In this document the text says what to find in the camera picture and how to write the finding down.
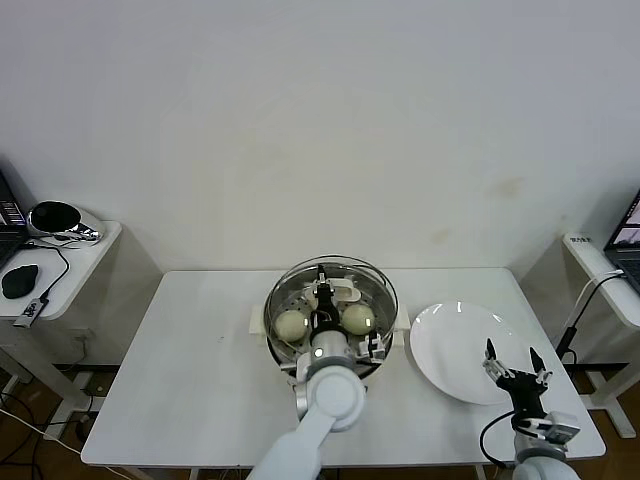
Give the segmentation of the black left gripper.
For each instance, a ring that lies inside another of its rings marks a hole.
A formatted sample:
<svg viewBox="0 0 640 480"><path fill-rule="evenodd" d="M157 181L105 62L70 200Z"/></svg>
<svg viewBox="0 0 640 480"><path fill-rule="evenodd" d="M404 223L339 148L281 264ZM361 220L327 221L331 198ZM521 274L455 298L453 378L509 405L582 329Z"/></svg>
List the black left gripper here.
<svg viewBox="0 0 640 480"><path fill-rule="evenodd" d="M338 331L341 328L340 314L334 304L334 294L335 291L329 284L324 266L318 264L316 285L313 289L317 305L312 310L310 318L313 332Z"/></svg>

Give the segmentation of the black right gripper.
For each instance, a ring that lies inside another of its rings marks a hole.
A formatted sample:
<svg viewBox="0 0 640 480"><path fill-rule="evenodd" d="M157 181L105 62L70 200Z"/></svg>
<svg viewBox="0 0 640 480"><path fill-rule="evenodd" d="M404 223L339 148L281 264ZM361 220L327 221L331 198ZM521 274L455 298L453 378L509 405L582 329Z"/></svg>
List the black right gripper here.
<svg viewBox="0 0 640 480"><path fill-rule="evenodd" d="M546 368L542 357L533 347L529 348L529 354L535 375L523 371L511 371L497 358L492 340L490 338L486 340L482 366L497 387L509 395L514 410L511 419L513 426L519 425L526 419L544 419L547 415L540 397L547 391L547 385L553 373Z"/></svg>

